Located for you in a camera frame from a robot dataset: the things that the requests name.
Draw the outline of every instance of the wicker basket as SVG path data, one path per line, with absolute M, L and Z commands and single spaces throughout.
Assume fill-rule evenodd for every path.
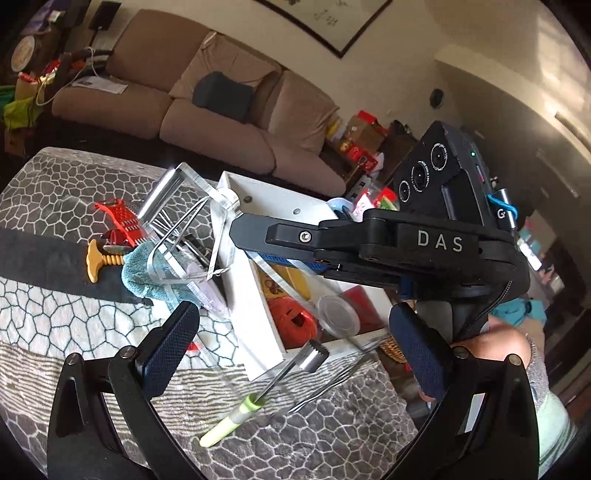
M 393 336 L 390 336 L 389 339 L 387 339 L 385 342 L 382 342 L 379 347 L 382 349 L 382 352 L 388 355 L 392 360 L 401 364 L 405 364 L 407 362 L 406 358 L 404 358 L 402 350 L 396 343 L 396 340 L 394 340 Z

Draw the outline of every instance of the paper document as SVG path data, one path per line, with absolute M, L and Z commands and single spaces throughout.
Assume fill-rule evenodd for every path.
M 109 79 L 103 77 L 83 77 L 72 83 L 74 87 L 86 87 L 94 90 L 102 90 L 103 92 L 109 93 L 123 93 L 127 88 L 127 85 L 120 83 L 111 82 Z

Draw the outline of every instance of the black speaker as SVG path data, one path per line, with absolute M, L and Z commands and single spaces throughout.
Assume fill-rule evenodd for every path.
M 92 20 L 90 20 L 88 28 L 94 31 L 108 30 L 120 6 L 120 2 L 111 2 L 106 0 L 101 2 L 96 9 L 94 17 L 92 17 Z

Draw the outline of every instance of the yellow t-shaped handle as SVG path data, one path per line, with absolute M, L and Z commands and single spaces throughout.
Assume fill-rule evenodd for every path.
M 86 271 L 92 283 L 99 281 L 99 270 L 103 265 L 123 265 L 124 263 L 122 255 L 103 255 L 100 253 L 95 239 L 89 242 L 86 254 Z

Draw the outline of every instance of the sofa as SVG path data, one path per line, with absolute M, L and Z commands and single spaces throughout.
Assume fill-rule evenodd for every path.
M 210 52 L 205 60 L 204 52 Z M 187 88 L 194 85 L 184 85 L 183 92 L 183 80 L 197 64 L 202 70 L 222 65 L 230 78 L 254 85 L 245 122 L 191 102 Z M 310 82 L 232 38 L 178 15 L 139 10 L 101 75 L 125 84 L 123 93 L 66 85 L 55 94 L 53 117 L 176 145 L 322 196 L 345 191 L 343 179 L 318 156 L 337 106 Z

